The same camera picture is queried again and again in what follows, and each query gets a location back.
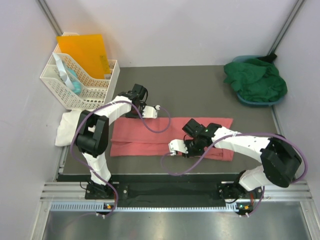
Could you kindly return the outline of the pink t shirt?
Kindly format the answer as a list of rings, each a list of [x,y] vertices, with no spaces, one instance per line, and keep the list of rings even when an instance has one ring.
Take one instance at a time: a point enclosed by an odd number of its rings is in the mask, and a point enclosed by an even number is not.
[[[185,132],[183,126],[190,120],[190,117],[172,117],[170,127],[162,133],[154,133],[148,130],[140,119],[118,118],[113,125],[111,137],[111,157],[122,156],[163,156],[169,152],[168,144],[174,139],[182,140]],[[194,117],[204,126],[210,123],[219,124],[230,128],[233,119],[221,117]],[[154,131],[163,130],[168,125],[167,117],[146,119],[147,125]],[[218,161],[232,161],[234,152],[211,148],[205,156],[206,159]]]

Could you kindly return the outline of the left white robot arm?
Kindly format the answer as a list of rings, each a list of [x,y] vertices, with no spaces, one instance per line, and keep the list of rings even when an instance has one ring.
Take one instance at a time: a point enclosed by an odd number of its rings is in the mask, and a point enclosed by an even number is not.
[[[148,99],[148,90],[135,84],[128,92],[119,93],[114,100],[96,111],[84,110],[80,113],[75,145],[84,156],[90,169],[91,182],[102,198],[109,198],[114,187],[108,181],[111,173],[107,167],[105,151],[109,143],[109,126],[119,117],[138,117],[143,113]]]

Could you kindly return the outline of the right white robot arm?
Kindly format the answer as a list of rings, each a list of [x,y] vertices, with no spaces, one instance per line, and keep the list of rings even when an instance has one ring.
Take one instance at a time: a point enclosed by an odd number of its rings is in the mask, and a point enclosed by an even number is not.
[[[233,185],[233,192],[239,198],[245,198],[252,190],[263,186],[287,188],[295,181],[302,163],[297,147],[278,134],[238,133],[216,123],[204,126],[193,118],[182,130],[191,138],[185,143],[187,157],[200,156],[205,150],[216,148],[242,154],[260,163],[239,174]]]

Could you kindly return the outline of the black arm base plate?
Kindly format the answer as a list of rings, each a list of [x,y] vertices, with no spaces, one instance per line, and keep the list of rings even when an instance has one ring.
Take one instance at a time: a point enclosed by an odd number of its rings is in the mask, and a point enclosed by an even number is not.
[[[222,207],[227,202],[251,202],[262,195],[256,188],[248,193],[234,186],[237,174],[115,174],[110,186],[89,180],[87,200],[117,200],[118,207]]]

